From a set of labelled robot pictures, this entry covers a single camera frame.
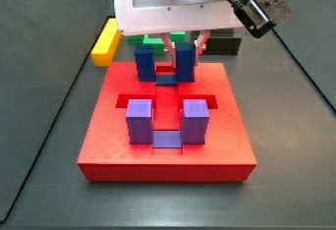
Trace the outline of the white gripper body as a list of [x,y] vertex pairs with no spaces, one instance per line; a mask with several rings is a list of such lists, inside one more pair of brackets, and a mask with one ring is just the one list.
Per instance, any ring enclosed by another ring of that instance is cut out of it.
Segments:
[[122,35],[240,28],[225,0],[114,0]]

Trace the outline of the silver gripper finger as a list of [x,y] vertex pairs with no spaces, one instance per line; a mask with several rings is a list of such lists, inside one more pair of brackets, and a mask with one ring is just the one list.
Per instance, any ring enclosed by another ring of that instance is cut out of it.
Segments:
[[176,46],[174,42],[170,40],[170,33],[160,33],[160,38],[164,42],[165,48],[168,49],[168,55],[170,56],[172,59],[172,67],[176,68]]
[[197,39],[194,40],[196,47],[196,63],[200,63],[200,55],[206,49],[206,41],[210,37],[210,32],[208,30],[201,30]]

